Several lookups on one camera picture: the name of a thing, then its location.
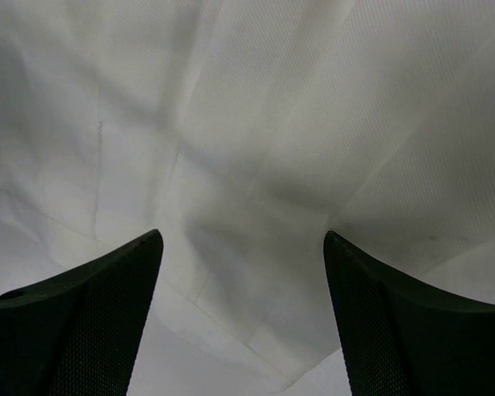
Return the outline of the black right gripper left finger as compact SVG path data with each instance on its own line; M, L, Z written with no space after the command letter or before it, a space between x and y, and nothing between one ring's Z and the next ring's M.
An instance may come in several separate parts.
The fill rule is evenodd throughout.
M0 295L0 395L125 395L163 255L153 229Z

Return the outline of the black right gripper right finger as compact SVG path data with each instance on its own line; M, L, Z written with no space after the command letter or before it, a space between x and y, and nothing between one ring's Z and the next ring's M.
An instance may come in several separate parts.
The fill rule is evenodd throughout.
M495 395L495 304L428 285L333 231L323 259L352 394Z

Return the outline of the white pleated skirt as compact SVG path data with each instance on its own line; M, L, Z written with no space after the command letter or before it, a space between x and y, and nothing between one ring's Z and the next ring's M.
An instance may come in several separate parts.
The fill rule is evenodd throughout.
M0 295L158 229L132 395L347 395L335 231L495 304L495 1L0 1Z

